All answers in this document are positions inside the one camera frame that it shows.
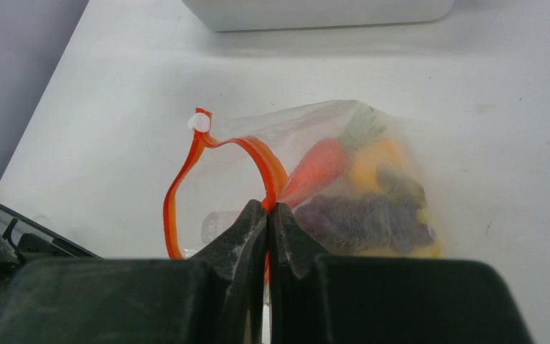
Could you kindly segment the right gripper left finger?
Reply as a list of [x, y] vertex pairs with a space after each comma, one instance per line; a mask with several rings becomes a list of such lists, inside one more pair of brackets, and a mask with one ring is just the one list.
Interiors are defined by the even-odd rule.
[[266, 214], [188, 259], [53, 257], [0, 291], [0, 343], [260, 343]]

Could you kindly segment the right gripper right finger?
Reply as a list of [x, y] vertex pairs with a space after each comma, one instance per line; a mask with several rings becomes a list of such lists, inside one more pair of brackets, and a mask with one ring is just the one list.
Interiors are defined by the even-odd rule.
[[273, 343], [531, 343], [481, 262], [330, 254], [277, 204], [269, 214]]

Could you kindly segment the dark purple toy grapes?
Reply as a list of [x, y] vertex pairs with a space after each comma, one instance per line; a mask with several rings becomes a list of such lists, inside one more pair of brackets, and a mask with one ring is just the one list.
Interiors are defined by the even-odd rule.
[[318, 195], [294, 212], [300, 227], [333, 254], [353, 254], [368, 248], [390, 247], [407, 253], [423, 241], [420, 205], [369, 192], [358, 199]]

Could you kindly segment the clear orange-zip bag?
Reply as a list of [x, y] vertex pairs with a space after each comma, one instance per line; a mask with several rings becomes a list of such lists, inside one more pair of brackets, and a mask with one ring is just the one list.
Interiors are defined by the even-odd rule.
[[[319, 140], [340, 135], [352, 115], [367, 106], [376, 109], [377, 124], [385, 127], [374, 141], [396, 138], [407, 147], [401, 118], [359, 100], [330, 100], [227, 122], [197, 108], [188, 121], [188, 155], [163, 201], [168, 256], [187, 259], [198, 253], [233, 224], [247, 201], [258, 201], [264, 211], [283, 204], [279, 196], [304, 154]], [[435, 216], [411, 154], [410, 159], [414, 173], [390, 164], [376, 169], [378, 194], [412, 199]], [[300, 205], [283, 205], [294, 216], [296, 208], [318, 195], [358, 199], [369, 193], [355, 194], [346, 172]]]

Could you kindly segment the toy carrot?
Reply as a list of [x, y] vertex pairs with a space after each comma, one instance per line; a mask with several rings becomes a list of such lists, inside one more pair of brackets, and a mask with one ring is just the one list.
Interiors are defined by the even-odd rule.
[[374, 141], [385, 127], [377, 124], [376, 109], [357, 110], [337, 137], [316, 142], [289, 175], [278, 202], [294, 208], [336, 181], [347, 169], [351, 155]]

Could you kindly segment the yellow toy bell pepper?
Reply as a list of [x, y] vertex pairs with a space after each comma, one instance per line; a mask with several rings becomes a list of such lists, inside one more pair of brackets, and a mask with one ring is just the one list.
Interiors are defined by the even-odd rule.
[[353, 192], [362, 195], [370, 191], [380, 193], [376, 169], [393, 165], [404, 172], [414, 173], [406, 145], [396, 138], [381, 138], [354, 152], [346, 172], [348, 184]]

